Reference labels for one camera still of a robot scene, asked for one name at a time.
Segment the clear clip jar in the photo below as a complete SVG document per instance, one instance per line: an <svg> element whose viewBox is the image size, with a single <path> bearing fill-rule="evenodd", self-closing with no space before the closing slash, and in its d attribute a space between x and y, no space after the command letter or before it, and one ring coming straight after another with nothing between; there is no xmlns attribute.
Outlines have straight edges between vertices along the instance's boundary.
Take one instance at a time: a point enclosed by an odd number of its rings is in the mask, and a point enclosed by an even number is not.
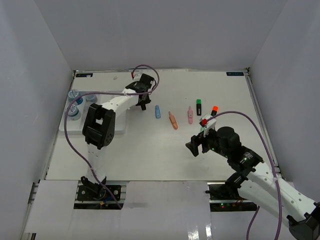
<svg viewBox="0 0 320 240"><path fill-rule="evenodd" d="M88 94L85 96L87 102L95 103L97 101L97 96L95 94Z"/></svg>

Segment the blue jar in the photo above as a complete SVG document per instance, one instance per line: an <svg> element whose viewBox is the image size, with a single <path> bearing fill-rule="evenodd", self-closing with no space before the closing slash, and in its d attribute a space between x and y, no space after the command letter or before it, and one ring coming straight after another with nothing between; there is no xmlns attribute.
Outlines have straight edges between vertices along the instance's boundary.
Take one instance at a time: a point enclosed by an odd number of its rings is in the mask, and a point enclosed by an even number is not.
<svg viewBox="0 0 320 240"><path fill-rule="evenodd" d="M71 89L67 94L69 102L72 102L74 99L77 99L79 96L80 96L80 92L77 89ZM73 104L74 105L81 105L82 102L83 102L83 98L80 97Z"/></svg>
<svg viewBox="0 0 320 240"><path fill-rule="evenodd" d="M74 104L70 105L70 107L66 108L67 119L70 121L77 121L81 118L81 112L78 107Z"/></svg>

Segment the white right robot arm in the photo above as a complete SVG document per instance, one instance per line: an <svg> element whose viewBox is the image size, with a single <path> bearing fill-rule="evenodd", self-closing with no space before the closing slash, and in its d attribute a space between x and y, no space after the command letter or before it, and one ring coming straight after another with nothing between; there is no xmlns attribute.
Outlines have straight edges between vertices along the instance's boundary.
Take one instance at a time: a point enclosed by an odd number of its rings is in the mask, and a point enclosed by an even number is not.
<svg viewBox="0 0 320 240"><path fill-rule="evenodd" d="M320 236L320 204L297 191L281 177L274 177L272 169L253 150L240 142L231 127L210 129L191 137L185 145L196 157L213 151L227 159L235 171L217 189L208 193L223 199L249 200L278 217L297 240L316 240Z"/></svg>

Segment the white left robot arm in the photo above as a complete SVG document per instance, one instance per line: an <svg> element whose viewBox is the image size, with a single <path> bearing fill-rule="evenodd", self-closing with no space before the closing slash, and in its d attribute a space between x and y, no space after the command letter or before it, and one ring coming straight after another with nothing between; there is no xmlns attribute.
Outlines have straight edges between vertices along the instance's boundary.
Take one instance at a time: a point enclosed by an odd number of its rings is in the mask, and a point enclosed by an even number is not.
<svg viewBox="0 0 320 240"><path fill-rule="evenodd" d="M93 182L88 188L88 193L94 199L99 200L106 193L106 187L99 182L106 179L103 165L107 146L115 136L117 118L134 106L146 110L146 105L151 102L148 92L152 90L155 82L152 76L142 73L119 95L102 104L93 103L88 108L82 134L87 143L89 162L85 177Z"/></svg>

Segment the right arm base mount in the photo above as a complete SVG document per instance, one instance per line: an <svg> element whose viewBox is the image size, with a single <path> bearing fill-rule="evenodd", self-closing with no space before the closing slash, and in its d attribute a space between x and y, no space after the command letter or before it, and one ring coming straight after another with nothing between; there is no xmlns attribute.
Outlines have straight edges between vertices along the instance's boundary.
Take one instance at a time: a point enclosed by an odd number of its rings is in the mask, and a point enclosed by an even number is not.
<svg viewBox="0 0 320 240"><path fill-rule="evenodd" d="M254 212L257 205L239 196L238 191L226 184L209 184L205 193L209 197L211 212Z"/></svg>

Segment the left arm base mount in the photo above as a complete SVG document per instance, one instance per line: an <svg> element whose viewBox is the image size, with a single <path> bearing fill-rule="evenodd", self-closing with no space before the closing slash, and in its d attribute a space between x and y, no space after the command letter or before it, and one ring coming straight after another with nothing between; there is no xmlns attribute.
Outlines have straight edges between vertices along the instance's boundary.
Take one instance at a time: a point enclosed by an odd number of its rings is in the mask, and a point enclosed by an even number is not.
<svg viewBox="0 0 320 240"><path fill-rule="evenodd" d="M82 176L80 179L81 184L78 186L76 200L80 202L94 202L99 201L103 204L119 201L121 199L121 185L107 185L106 178L102 180L108 190L102 187L99 183L91 182L87 177Z"/></svg>

